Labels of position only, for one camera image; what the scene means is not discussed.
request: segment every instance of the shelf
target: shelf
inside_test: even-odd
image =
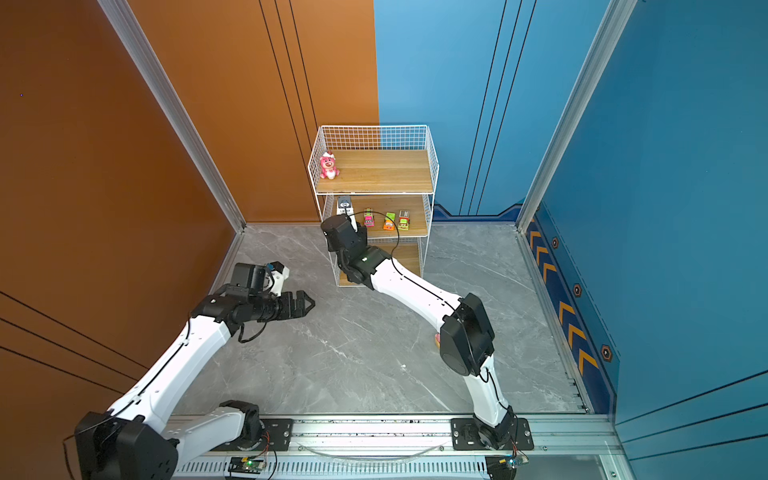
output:
[[[382,250],[392,252],[392,248],[395,247],[394,243],[376,244],[377,247],[381,247]],[[408,270],[411,270],[418,276],[422,275],[421,267],[419,264],[419,245],[417,243],[402,243],[398,245],[395,250],[395,258]],[[351,283],[346,279],[346,273],[339,273],[339,286],[358,286],[356,283]]]
[[[339,176],[318,179],[319,195],[434,191],[426,150],[334,150],[333,154]]]
[[[395,214],[395,222],[399,219],[400,210],[408,210],[411,218],[410,228],[400,230],[400,236],[426,237],[429,234],[424,210],[424,197],[421,195],[352,195],[352,207],[355,212],[362,212],[366,208],[383,214],[392,212]],[[355,218],[362,224],[366,215],[358,214],[355,215]],[[397,232],[382,228],[384,226],[383,215],[373,214],[373,224],[373,227],[368,227],[368,238],[397,238]]]

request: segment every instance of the top shelf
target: top shelf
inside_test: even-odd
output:
[[[432,194],[427,150],[334,150],[339,176],[317,194]]]

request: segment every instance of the gray marble floor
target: gray marble floor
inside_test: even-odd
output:
[[[425,278],[483,300],[497,374],[516,411],[579,411],[521,255],[512,226],[434,226]],[[317,307],[268,324],[251,343],[229,341],[176,413],[205,413],[228,399],[276,414],[471,412],[462,377],[440,359],[424,319],[365,287],[336,286],[318,227],[248,227],[237,261],[274,260],[291,269],[283,289],[305,290]]]

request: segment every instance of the orange chevron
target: orange chevron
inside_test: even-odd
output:
[[[544,283],[547,283],[547,270],[558,271],[551,263],[544,262]]]
[[[544,247],[536,247],[536,265],[541,265],[541,254],[542,253],[549,253],[549,250],[547,250]]]
[[[533,239],[534,237],[541,238],[541,233],[539,232],[531,232],[531,250],[533,250]]]
[[[574,312],[574,309],[572,306],[568,305],[567,303],[560,302],[560,324],[563,324],[563,311],[571,312],[574,315],[576,315],[576,312]]]
[[[584,350],[579,349],[578,351],[578,372],[584,376],[584,361],[587,360],[589,363],[594,365],[596,369],[599,369],[598,362],[592,358],[592,356],[589,353],[586,353]]]
[[[584,336],[584,332],[582,332],[580,329],[573,326],[573,324],[568,325],[568,345],[571,348],[574,348],[574,333],[585,340],[587,339],[587,337]]]

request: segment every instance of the pink bear figurine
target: pink bear figurine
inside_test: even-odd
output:
[[[339,173],[339,169],[336,168],[336,157],[328,150],[320,158],[320,178],[333,180]]]

